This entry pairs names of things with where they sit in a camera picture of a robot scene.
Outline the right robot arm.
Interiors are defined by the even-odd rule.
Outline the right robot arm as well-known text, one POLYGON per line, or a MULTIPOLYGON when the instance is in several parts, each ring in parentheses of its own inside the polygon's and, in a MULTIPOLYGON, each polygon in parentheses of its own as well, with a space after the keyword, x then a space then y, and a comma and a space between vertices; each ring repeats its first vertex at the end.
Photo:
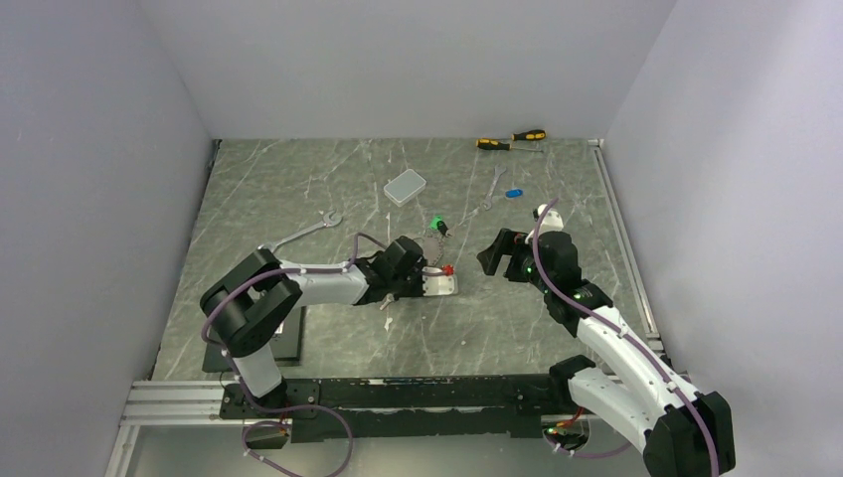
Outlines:
POLYGON ((735 468, 730 405, 717 392, 701 393, 631 330, 608 295, 584 278, 569 234, 534 238, 502 229, 477 259, 493 275, 503 257, 510 259, 505 278, 535 286, 550 316, 614 373, 583 355, 556 363, 547 388, 553 408, 596 414, 640 452, 652 476, 720 476, 735 468))

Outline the green tagged key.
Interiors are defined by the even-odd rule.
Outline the green tagged key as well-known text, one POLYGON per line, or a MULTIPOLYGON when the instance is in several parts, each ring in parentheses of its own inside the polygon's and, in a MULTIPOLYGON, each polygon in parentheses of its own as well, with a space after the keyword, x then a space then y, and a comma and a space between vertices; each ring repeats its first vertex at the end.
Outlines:
POLYGON ((451 236, 450 227, 446 224, 442 216, 435 216, 431 220, 429 227, 444 238, 449 238, 451 236))

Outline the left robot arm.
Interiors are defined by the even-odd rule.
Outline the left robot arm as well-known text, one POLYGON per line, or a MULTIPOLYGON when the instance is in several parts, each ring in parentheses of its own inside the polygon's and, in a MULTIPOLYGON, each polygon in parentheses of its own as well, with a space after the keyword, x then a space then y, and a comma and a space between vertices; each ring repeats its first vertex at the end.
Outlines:
POLYGON ((312 305, 420 297, 426 266, 421 246, 405 236, 336 264, 296 264, 259 249, 202 295, 201 337, 220 347, 245 386, 247 405, 271 417, 284 407, 287 383, 269 341, 288 315, 312 305))

